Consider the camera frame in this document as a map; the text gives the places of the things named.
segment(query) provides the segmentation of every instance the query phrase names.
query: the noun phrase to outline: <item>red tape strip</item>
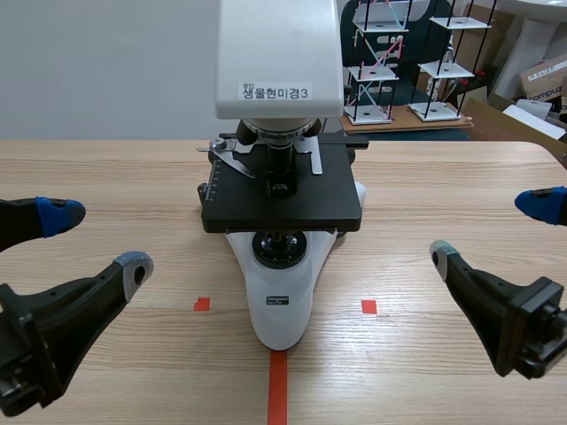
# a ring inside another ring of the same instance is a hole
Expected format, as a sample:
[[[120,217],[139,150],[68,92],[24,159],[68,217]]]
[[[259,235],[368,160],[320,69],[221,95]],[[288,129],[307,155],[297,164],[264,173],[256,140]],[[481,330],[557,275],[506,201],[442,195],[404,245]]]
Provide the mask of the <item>red tape strip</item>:
[[[287,352],[269,355],[268,425],[287,425]]]
[[[193,305],[194,312],[208,312],[211,309],[211,298],[199,298]]]
[[[376,301],[374,299],[363,299],[362,312],[364,314],[377,314],[378,309],[376,307]]]

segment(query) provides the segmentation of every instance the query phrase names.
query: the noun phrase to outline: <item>blue rubber tip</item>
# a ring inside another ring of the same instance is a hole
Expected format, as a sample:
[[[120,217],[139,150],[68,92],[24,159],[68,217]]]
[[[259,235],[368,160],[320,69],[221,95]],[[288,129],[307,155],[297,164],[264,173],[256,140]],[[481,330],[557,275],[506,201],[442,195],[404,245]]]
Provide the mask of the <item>blue rubber tip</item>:
[[[567,189],[558,187],[543,190],[527,190],[516,198],[516,208],[525,215],[547,224],[567,225],[562,222],[561,211],[567,198]]]
[[[61,203],[60,201],[52,201],[47,197],[37,197],[35,206],[42,223],[43,237],[52,237],[75,228],[81,224],[87,213],[83,204],[72,200]]]

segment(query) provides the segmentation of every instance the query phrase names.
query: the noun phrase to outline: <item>shelf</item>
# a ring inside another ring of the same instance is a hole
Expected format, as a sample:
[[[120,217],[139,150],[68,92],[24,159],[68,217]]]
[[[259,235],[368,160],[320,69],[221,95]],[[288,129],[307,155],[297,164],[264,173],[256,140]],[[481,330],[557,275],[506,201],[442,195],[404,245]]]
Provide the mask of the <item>shelf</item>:
[[[437,78],[437,79],[474,77],[473,73],[470,73],[462,66],[454,64],[452,62],[442,64],[439,75],[437,75],[437,69],[439,67],[438,60],[436,60],[435,62],[430,62],[429,64],[419,64],[419,67],[422,68],[426,73],[431,75],[433,78]]]
[[[362,78],[358,78],[358,74],[361,70],[359,66],[351,66],[348,68],[351,72],[351,75],[355,80],[358,82],[370,82],[370,81],[394,81],[398,80],[399,78],[396,77],[396,74],[393,73],[392,69],[389,66],[377,66],[375,67],[370,75],[365,78],[365,75],[369,73],[372,66],[364,66],[362,68]]]
[[[364,22],[354,22],[355,26],[363,33],[406,33],[409,30],[404,29],[398,25],[397,22],[369,22],[366,30],[364,29]]]
[[[462,117],[462,115],[457,115],[457,112],[444,102],[431,102],[429,111],[427,112],[427,118],[425,118],[427,102],[423,102],[422,104],[409,104],[408,106],[423,122],[458,120]]]
[[[346,116],[354,126],[368,124],[388,124],[392,120],[388,120],[388,114],[382,108],[373,104],[359,106],[356,112],[356,122],[354,121],[354,106],[345,107]]]
[[[447,18],[429,18],[429,20],[445,29],[486,29],[491,27],[485,22],[467,18],[466,16],[453,16],[449,21],[449,25],[447,25]]]

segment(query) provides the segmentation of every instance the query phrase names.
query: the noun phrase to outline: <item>wooden table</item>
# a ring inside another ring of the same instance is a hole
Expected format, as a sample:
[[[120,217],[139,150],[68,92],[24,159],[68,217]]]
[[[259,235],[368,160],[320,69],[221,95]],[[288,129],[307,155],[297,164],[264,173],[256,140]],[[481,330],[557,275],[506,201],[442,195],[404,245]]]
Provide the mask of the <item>wooden table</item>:
[[[143,250],[152,278],[106,330],[68,393],[8,422],[265,424],[269,352],[248,316],[223,236],[200,223],[198,142],[0,142],[5,199],[76,198],[85,221],[0,255],[21,294],[93,275]],[[567,183],[529,143],[373,143],[354,165],[364,222],[331,253],[313,314],[289,351],[289,423],[546,424],[567,420],[567,361],[542,380],[497,376],[428,248],[447,239],[471,265],[528,284],[567,284],[566,230],[514,207],[525,189]],[[194,313],[198,297],[211,311]],[[362,314],[375,299],[378,315]]]

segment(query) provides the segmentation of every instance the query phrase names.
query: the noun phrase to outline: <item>white microscope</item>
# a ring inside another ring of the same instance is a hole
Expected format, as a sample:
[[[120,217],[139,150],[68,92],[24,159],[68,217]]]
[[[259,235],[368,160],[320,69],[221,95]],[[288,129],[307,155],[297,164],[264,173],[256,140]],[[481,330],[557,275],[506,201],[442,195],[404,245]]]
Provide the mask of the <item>white microscope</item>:
[[[330,249],[361,226],[354,182],[363,138],[318,135],[344,108],[335,0],[221,0],[216,111],[240,119],[200,151],[212,170],[199,186],[203,226],[224,233],[246,281],[252,325],[286,350],[306,330]]]

